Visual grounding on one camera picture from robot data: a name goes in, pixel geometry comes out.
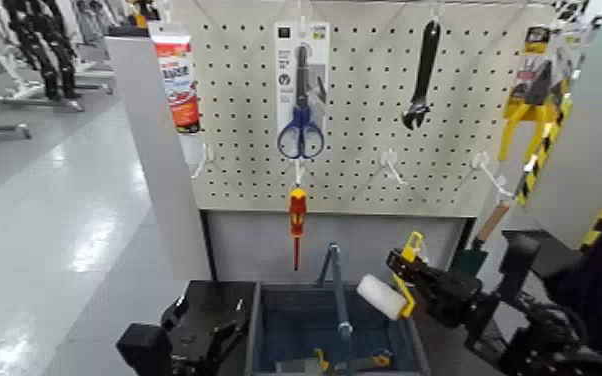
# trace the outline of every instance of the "scissors package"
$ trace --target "scissors package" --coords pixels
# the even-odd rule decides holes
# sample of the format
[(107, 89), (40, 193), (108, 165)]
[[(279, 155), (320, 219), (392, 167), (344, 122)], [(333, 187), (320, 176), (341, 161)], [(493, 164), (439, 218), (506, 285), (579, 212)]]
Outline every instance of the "scissors package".
[(150, 22), (149, 30), (175, 127), (179, 133), (196, 133), (200, 125), (191, 36), (179, 24)]
[[(274, 30), (278, 133), (293, 121), (294, 108), (299, 108), (300, 104), (307, 105), (310, 121), (324, 131), (329, 79), (329, 23), (277, 22)], [(305, 60), (301, 62), (302, 67), (299, 67), (300, 55)]]

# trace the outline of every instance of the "pegboard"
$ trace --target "pegboard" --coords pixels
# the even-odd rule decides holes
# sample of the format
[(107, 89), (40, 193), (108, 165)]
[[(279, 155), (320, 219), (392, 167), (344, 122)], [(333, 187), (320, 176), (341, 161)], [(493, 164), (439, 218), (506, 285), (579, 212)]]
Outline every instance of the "pegboard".
[[(176, 2), (173, 20), (192, 35), (203, 136), (215, 151), (194, 181), (198, 206), (287, 210), (294, 167), (276, 146), (273, 25), (301, 14), (332, 28), (326, 146), (304, 163), (309, 211), (477, 216), (490, 182), (470, 160), (495, 155), (525, 32), (552, 19), (550, 6), (442, 4), (432, 111), (409, 131), (399, 116), (414, 90), (429, 3)], [(380, 167), (389, 148), (408, 185)]]

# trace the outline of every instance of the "plastic storage bin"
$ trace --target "plastic storage bin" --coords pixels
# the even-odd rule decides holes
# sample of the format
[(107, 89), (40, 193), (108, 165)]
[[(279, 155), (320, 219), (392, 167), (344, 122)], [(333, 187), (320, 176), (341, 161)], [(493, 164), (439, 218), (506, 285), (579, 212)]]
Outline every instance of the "plastic storage bin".
[[(352, 332), (353, 358), (383, 349), (393, 354), (391, 365), (356, 375), (429, 375), (415, 324), (410, 319), (390, 321), (346, 285), (345, 296)], [(338, 313), (331, 282), (314, 285), (260, 285), (250, 323), (246, 375), (303, 375), (276, 373), (276, 362), (313, 357), (324, 351), (326, 360), (345, 361), (338, 333)]]

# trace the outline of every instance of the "wooden handle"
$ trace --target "wooden handle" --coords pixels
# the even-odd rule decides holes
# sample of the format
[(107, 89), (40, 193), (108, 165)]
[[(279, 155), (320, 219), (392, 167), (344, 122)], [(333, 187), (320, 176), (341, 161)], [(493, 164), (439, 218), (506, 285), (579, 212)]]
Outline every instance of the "wooden handle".
[(500, 201), (499, 204), (497, 204), (497, 206), (495, 206), (495, 208), (492, 210), (490, 218), (488, 218), (488, 220), (485, 221), (483, 227), (481, 227), (481, 230), (478, 232), (476, 238), (483, 242), (486, 241), (490, 234), (492, 234), (492, 231), (495, 229), (499, 221), (502, 220), (502, 218), (508, 211), (509, 205), (503, 201)]

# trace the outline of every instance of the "screwdriver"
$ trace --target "screwdriver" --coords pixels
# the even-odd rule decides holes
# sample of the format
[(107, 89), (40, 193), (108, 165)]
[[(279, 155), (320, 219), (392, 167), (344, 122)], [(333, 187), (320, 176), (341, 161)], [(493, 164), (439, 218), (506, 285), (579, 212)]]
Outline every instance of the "screwdriver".
[(289, 214), (291, 218), (291, 233), (294, 238), (294, 270), (299, 270), (299, 247), (303, 235), (303, 221), (306, 216), (306, 191), (294, 188), (290, 195)]

